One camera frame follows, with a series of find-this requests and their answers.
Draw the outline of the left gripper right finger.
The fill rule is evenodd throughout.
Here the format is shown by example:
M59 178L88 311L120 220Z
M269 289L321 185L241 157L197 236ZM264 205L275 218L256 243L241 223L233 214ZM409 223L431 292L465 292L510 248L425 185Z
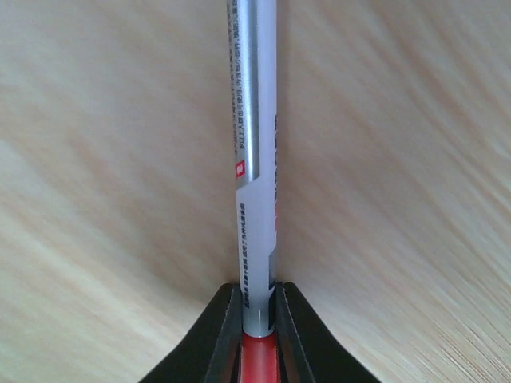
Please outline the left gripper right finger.
M282 382L379 382L335 339L294 283L279 282L275 292Z

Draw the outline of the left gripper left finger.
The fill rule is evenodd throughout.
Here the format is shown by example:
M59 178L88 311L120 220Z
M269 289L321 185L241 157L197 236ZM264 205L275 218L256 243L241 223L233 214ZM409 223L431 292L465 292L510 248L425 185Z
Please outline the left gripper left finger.
M223 383L239 380L241 295L223 284L180 343L141 383Z

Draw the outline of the red capped marker pen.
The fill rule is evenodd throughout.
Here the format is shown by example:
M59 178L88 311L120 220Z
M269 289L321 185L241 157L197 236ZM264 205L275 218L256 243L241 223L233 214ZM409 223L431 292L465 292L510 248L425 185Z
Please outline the red capped marker pen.
M242 299L239 380L277 382L277 3L229 1L227 16Z

